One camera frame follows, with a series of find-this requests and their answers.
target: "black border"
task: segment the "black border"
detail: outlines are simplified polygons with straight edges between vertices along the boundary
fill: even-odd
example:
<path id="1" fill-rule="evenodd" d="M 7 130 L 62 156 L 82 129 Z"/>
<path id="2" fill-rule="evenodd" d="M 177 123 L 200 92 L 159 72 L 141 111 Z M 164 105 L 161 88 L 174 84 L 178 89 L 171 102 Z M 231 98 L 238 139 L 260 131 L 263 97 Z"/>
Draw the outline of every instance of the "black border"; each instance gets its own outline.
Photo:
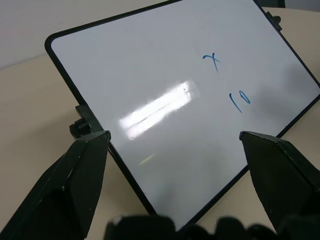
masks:
<path id="1" fill-rule="evenodd" d="M 45 40 L 44 48 L 45 48 L 46 52 L 48 53 L 49 57 L 51 58 L 51 60 L 53 61 L 54 65 L 55 65 L 55 67 L 57 68 L 57 70 L 61 74 L 61 76 L 64 79 L 65 83 L 67 84 L 67 86 L 69 87 L 70 91 L 72 92 L 72 94 L 74 95 L 75 99 L 78 101 L 78 103 L 80 105 L 88 106 L 88 104 L 86 103 L 84 98 L 81 96 L 79 90 L 77 89 L 75 84 L 72 82 L 72 80 L 71 80 L 70 76 L 68 75 L 67 71 L 64 69 L 63 65 L 61 64 L 61 62 L 57 58 L 56 54 L 52 50 L 52 48 L 51 48 L 52 41 L 54 39 L 56 39 L 56 38 L 59 38 L 59 37 L 62 37 L 62 36 L 68 35 L 68 34 L 72 34 L 72 33 L 75 33 L 75 32 L 78 32 L 78 31 L 81 31 L 81 30 L 84 30 L 84 29 L 88 29 L 88 28 L 95 27 L 95 26 L 98 26 L 98 25 L 101 25 L 101 24 L 109 23 L 109 22 L 112 22 L 112 21 L 115 21 L 115 20 L 118 20 L 118 19 L 122 19 L 122 18 L 125 18 L 125 17 L 128 17 L 128 16 L 131 16 L 131 15 L 139 14 L 139 13 L 142 13 L 142 12 L 145 12 L 145 11 L 149 11 L 149 10 L 152 10 L 152 9 L 160 8 L 160 7 L 163 7 L 163 6 L 166 6 L 166 5 L 169 5 L 169 4 L 173 4 L 173 3 L 177 3 L 177 2 L 180 2 L 180 1 L 182 1 L 182 0 L 169 0 L 169 1 L 161 2 L 161 3 L 155 4 L 155 5 L 147 6 L 147 7 L 141 8 L 141 9 L 137 9 L 137 10 L 134 10 L 134 11 L 126 12 L 126 13 L 123 13 L 123 14 L 120 14 L 120 15 L 112 16 L 112 17 L 109 17 L 109 18 L 105 18 L 105 19 L 102 19 L 102 20 L 95 21 L 95 22 L 91 22 L 91 23 L 88 23 L 88 24 L 85 24 L 85 25 L 77 26 L 77 27 L 74 27 L 74 28 L 71 28 L 71 29 L 68 29 L 68 30 L 64 30 L 64 31 L 60 31 L 60 32 L 54 33 L 54 34 L 50 35 Z M 280 31 L 278 31 L 278 29 L 274 26 L 272 21 L 267 17 L 267 15 L 266 15 L 265 11 L 262 9 L 262 7 L 258 3 L 256 3 L 256 5 L 261 10 L 261 12 L 264 14 L 264 16 L 269 20 L 269 22 L 273 25 L 274 29 L 282 37 L 283 41 L 287 44 L 287 46 L 294 53 L 294 55 L 298 58 L 300 63 L 303 65 L 303 67 L 306 69 L 306 71 L 310 74 L 310 76 L 313 78 L 313 80 L 316 82 L 316 84 L 320 88 L 320 83 L 317 81 L 315 76 L 310 72 L 310 70 L 307 68 L 305 63 L 298 56 L 298 54 L 294 51 L 294 49 L 291 47 L 291 45 L 288 43 L 288 41 L 285 39 L 285 37 L 280 33 Z M 294 118 L 277 135 L 277 137 L 281 138 L 319 99 L 320 99 L 320 94 L 296 118 Z M 148 201 L 147 197 L 145 196 L 145 194 L 141 190 L 140 186 L 138 185 L 138 183 L 136 182 L 136 180 L 134 179 L 134 177 L 130 173 L 129 169 L 125 165 L 124 161 L 120 157 L 120 155 L 117 152 L 116 148 L 112 145 L 112 143 L 109 145 L 109 151 L 110 151 L 114 161 L 116 162 L 116 164 L 118 165 L 118 167 L 122 171 L 123 175 L 125 176 L 125 178 L 129 182 L 129 184 L 131 185 L 132 189 L 134 190 L 134 192 L 136 193 L 136 195 L 138 196 L 138 198 L 140 199 L 140 201 L 142 202 L 143 206 L 148 211 L 148 213 L 149 214 L 157 214 L 155 209 L 150 204 L 150 202 Z M 184 226 L 197 222 L 247 171 L 248 171 L 248 166 L 244 167 L 211 201 L 209 201 Z"/>

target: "beige table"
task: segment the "beige table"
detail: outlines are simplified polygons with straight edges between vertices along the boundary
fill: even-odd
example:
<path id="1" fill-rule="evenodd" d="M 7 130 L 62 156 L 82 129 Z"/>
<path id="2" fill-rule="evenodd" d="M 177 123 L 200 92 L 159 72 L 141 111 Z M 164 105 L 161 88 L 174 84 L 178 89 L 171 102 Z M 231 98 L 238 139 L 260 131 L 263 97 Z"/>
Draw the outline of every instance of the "beige table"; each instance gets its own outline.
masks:
<path id="1" fill-rule="evenodd" d="M 266 10 L 282 17 L 282 33 L 320 80 L 320 13 L 277 8 Z M 0 70 L 0 229 L 42 173 L 72 144 L 69 125 L 79 118 L 74 109 L 76 105 L 46 55 Z M 318 102 L 284 136 L 318 169 L 319 117 Z M 146 213 L 114 160 L 108 156 L 88 239 L 102 239 L 107 222 L 115 216 Z M 198 223 L 213 231 L 221 216 L 235 216 L 245 225 L 261 223 L 271 227 L 249 173 Z"/>

